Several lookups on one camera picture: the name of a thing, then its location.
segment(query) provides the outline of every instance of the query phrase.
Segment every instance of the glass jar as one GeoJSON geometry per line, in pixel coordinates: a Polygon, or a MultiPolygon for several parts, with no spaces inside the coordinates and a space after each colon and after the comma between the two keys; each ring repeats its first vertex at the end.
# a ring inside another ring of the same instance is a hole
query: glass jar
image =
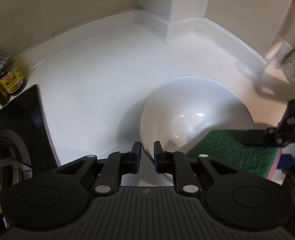
{"type": "Polygon", "coordinates": [[[0,56],[0,84],[9,95],[19,94],[26,80],[8,53],[0,56]]]}

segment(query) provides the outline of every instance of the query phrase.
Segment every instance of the pink cloth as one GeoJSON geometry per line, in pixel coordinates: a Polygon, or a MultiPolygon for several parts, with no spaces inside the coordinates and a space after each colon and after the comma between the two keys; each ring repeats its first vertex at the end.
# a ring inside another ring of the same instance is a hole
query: pink cloth
{"type": "Polygon", "coordinates": [[[269,174],[267,176],[268,180],[272,180],[272,177],[273,177],[275,171],[277,170],[281,154],[282,154],[282,148],[279,148],[277,151],[277,154],[275,155],[275,159],[274,159],[274,162],[270,168],[269,174]]]}

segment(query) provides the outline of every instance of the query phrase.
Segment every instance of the green sponge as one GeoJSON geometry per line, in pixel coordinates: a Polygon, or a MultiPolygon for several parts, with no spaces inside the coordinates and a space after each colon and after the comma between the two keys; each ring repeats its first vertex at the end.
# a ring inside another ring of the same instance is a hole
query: green sponge
{"type": "Polygon", "coordinates": [[[212,130],[186,154],[197,158],[207,154],[240,169],[266,178],[278,148],[248,147],[240,143],[246,130],[212,130]]]}

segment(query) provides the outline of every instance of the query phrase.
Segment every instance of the white countertop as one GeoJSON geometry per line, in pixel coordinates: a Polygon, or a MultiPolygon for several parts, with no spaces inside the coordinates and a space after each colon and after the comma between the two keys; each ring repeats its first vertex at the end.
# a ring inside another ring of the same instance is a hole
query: white countertop
{"type": "MultiPolygon", "coordinates": [[[[202,76],[223,84],[245,103],[255,123],[275,126],[286,102],[295,97],[295,86],[273,62],[266,72],[258,79],[237,58],[196,33],[166,43],[131,24],[43,61],[30,70],[26,87],[39,85],[49,134],[62,165],[87,154],[106,158],[130,150],[139,141],[138,119],[145,98],[178,76],[202,76]]],[[[168,185],[154,174],[143,153],[140,174],[122,179],[126,185],[139,182],[168,185]]]]}

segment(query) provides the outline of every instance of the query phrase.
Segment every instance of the jar label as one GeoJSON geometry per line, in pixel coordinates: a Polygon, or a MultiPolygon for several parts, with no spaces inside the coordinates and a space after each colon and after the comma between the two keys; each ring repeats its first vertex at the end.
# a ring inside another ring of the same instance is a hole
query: jar label
{"type": "Polygon", "coordinates": [[[9,73],[0,79],[0,84],[4,87],[7,93],[11,94],[21,86],[23,81],[24,78],[14,63],[9,73]]]}

